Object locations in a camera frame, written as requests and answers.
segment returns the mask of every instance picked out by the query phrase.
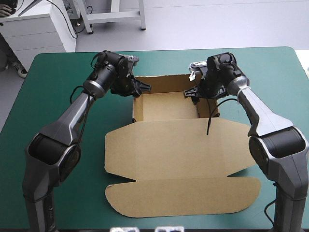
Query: person's hand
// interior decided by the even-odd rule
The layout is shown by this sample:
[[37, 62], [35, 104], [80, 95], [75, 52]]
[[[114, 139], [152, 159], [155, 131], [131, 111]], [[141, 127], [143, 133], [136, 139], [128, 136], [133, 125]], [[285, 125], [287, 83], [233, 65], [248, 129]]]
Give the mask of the person's hand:
[[11, 7], [6, 4], [0, 4], [0, 17], [7, 17], [10, 16]]

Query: drawer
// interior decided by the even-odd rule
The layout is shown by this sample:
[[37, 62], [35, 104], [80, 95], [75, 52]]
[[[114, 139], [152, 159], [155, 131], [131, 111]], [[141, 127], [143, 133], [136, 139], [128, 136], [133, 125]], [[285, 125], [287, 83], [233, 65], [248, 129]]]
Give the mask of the drawer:
[[50, 17], [2, 22], [0, 33], [4, 38], [56, 31]]
[[22, 50], [22, 51], [15, 51], [15, 55], [25, 67], [27, 71], [33, 62], [33, 59], [40, 53], [54, 53], [54, 52], [65, 52], [63, 46], [56, 46], [56, 47], [44, 47], [44, 48], [36, 48], [30, 50]]
[[62, 42], [57, 32], [13, 36], [7, 37], [5, 40], [13, 51], [62, 46]]

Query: gray floor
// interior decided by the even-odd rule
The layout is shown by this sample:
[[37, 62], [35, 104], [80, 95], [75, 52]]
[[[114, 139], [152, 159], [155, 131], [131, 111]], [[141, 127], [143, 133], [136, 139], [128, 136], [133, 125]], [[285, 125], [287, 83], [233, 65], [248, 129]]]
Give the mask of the gray floor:
[[20, 78], [12, 67], [0, 72], [0, 131], [23, 82], [24, 79]]
[[[86, 2], [94, 13], [110, 7], [107, 0]], [[135, 9], [137, 2], [123, 0], [121, 9]], [[96, 24], [93, 35], [79, 34], [76, 51], [261, 46], [309, 50], [309, 0], [144, 0], [144, 4], [146, 31], [139, 29], [139, 21]], [[13, 69], [0, 72], [0, 131], [22, 83]]]

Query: cardboard box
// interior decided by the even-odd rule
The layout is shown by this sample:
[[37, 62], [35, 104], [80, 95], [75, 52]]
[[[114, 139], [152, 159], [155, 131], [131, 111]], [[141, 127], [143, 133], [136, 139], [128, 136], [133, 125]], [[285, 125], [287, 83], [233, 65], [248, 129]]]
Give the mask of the cardboard box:
[[[259, 180], [228, 177], [255, 164], [249, 127], [216, 117], [206, 135], [207, 100], [195, 106], [183, 96], [195, 85], [188, 74], [138, 79], [152, 85], [152, 91], [134, 99], [136, 122], [106, 135], [105, 170], [136, 180], [106, 188], [111, 206], [135, 218], [234, 213], [249, 207], [259, 194]], [[217, 102], [209, 103], [212, 111]]]

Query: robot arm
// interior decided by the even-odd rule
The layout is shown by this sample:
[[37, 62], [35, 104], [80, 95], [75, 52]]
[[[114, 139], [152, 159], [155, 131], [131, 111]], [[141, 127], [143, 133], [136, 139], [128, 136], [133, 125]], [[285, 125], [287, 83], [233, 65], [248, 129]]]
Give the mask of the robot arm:
[[137, 57], [103, 51], [95, 58], [98, 59], [83, 84], [84, 91], [57, 121], [43, 127], [26, 148], [23, 193], [31, 232], [57, 231], [53, 188], [65, 181], [80, 159], [79, 128], [95, 100], [109, 89], [121, 96], [138, 97], [151, 88], [133, 76]]
[[237, 96], [251, 123], [249, 150], [266, 177], [277, 186], [274, 232], [300, 232], [308, 191], [309, 145], [293, 123], [273, 113], [251, 90], [249, 79], [237, 66], [233, 54], [211, 56], [190, 65], [191, 77], [202, 73], [198, 86], [185, 97]]

